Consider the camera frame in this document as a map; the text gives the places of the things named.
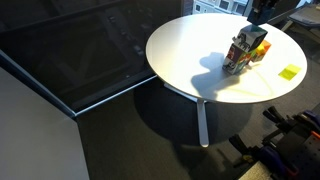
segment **dark floor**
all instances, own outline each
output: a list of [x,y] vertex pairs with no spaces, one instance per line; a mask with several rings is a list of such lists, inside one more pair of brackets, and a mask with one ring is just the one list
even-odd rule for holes
[[274,105],[283,115],[313,109],[320,102],[319,46],[289,34],[308,57],[303,82],[290,93],[264,103],[207,103],[210,146],[198,142],[196,106],[154,79],[78,118],[92,180],[236,179],[240,157],[228,138],[238,133],[248,146],[275,130],[262,111]]

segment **white table leg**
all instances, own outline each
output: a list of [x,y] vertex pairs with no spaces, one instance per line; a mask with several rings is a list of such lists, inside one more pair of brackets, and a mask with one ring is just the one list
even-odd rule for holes
[[199,127],[200,144],[202,147],[208,147],[209,146],[209,137],[208,137],[206,107],[205,107],[204,100],[198,99],[197,109],[198,109],[198,127]]
[[190,99],[191,101],[197,103],[200,145],[202,147],[208,147],[209,146],[209,137],[208,137],[208,127],[207,127],[207,117],[206,117],[206,107],[205,107],[206,101],[189,96],[189,95],[177,90],[176,88],[170,86],[167,83],[165,83],[164,86],[166,88]]

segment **table top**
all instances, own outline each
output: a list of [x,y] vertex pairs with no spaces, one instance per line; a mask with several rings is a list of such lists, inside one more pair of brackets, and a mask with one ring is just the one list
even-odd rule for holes
[[[165,83],[206,101],[254,103],[290,92],[306,74],[306,57],[293,39],[268,24],[260,26],[272,44],[262,61],[250,62],[239,74],[222,69],[232,37],[249,24],[246,17],[218,13],[169,21],[150,36],[148,62]],[[279,73],[289,64],[301,70],[286,80]]]

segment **white wall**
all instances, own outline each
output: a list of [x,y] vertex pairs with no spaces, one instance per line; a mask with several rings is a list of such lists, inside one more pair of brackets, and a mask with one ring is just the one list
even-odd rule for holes
[[0,68],[0,179],[89,179],[77,124]]

